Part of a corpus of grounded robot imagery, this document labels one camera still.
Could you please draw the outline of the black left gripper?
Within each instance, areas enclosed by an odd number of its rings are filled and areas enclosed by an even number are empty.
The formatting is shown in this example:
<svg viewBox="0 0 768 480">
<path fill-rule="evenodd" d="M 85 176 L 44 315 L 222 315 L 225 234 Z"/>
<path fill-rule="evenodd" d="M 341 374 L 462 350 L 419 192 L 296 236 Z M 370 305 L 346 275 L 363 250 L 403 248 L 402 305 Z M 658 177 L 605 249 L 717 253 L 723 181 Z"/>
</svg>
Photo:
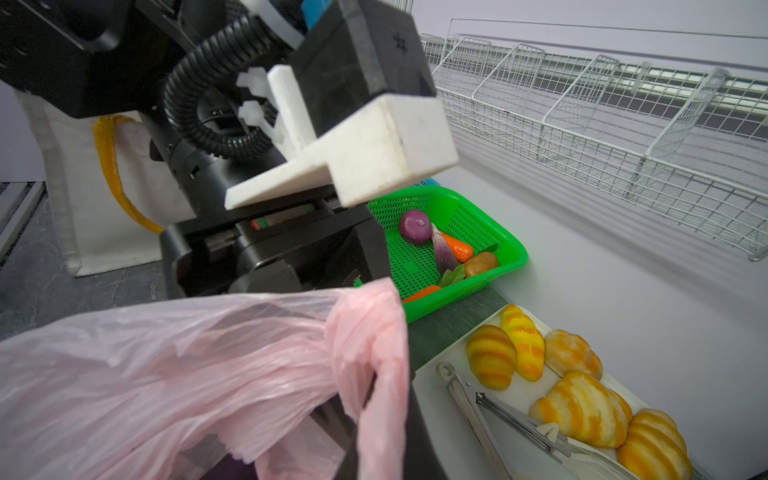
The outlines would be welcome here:
<svg viewBox="0 0 768 480">
<path fill-rule="evenodd" d="M 392 274 L 370 209 L 323 200 L 182 221 L 161 234 L 160 246 L 170 299 L 344 288 Z"/>
</svg>

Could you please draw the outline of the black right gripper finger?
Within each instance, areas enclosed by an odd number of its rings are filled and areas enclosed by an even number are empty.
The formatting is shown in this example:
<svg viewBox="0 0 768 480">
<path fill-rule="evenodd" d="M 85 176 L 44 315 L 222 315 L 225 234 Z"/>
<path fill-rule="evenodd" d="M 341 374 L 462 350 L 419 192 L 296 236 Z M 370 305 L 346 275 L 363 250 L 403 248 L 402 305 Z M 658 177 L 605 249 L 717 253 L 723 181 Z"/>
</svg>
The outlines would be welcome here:
<svg viewBox="0 0 768 480">
<path fill-rule="evenodd" d="M 356 447 L 357 428 L 343 412 L 339 395 L 335 396 L 335 412 L 342 418 L 345 433 L 340 446 L 345 448 L 345 455 L 335 475 L 336 479 L 357 479 L 358 452 Z M 408 397 L 408 415 L 405 424 L 406 445 L 403 460 L 403 478 L 416 480 L 446 480 L 447 475 L 432 446 L 427 426 L 422 415 L 415 390 L 410 386 Z"/>
</svg>

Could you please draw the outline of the white canvas tote bag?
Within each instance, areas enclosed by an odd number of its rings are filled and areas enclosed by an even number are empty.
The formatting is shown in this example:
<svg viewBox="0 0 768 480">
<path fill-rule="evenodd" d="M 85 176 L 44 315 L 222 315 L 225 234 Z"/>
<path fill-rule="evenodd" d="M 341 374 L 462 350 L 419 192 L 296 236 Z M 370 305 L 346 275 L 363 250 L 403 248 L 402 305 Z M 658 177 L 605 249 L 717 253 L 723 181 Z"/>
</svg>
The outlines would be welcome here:
<svg viewBox="0 0 768 480">
<path fill-rule="evenodd" d="M 96 119 L 73 119 L 45 100 L 16 95 L 40 147 L 54 226 L 65 266 L 88 276 L 160 259 L 157 234 L 140 226 L 114 199 L 100 166 L 93 127 Z M 170 170 L 149 156 L 150 136 L 135 111 L 116 129 L 120 179 L 129 200 L 154 223 L 166 227 L 193 212 Z"/>
</svg>

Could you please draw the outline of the pink plastic grocery bag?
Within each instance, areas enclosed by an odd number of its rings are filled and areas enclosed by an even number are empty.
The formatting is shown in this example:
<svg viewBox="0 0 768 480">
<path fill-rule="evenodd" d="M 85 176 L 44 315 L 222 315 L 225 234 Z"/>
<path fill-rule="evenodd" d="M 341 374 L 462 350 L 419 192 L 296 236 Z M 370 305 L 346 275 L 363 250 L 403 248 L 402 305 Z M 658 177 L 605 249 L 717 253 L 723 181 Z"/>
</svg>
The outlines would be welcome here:
<svg viewBox="0 0 768 480">
<path fill-rule="evenodd" d="M 1 475 L 172 479 L 213 435 L 269 479 L 329 479 L 340 456 L 307 420 L 339 397 L 358 477 L 399 479 L 409 388 L 387 278 L 75 315 L 1 344 Z"/>
</svg>

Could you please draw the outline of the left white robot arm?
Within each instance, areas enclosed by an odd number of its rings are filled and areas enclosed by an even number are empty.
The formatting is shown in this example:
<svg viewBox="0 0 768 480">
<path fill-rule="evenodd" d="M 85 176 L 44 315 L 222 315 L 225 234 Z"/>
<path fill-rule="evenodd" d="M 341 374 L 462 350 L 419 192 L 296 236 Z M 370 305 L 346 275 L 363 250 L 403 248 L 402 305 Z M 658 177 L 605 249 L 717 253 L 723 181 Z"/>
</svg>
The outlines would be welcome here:
<svg viewBox="0 0 768 480">
<path fill-rule="evenodd" d="M 172 299 L 350 286 L 391 273 L 370 210 L 327 186 L 226 210 L 227 189 L 277 166 L 264 131 L 241 125 L 236 75 L 293 47 L 235 1 L 5 1 L 1 77 L 73 118 L 135 110 L 194 218 L 160 236 Z"/>
</svg>

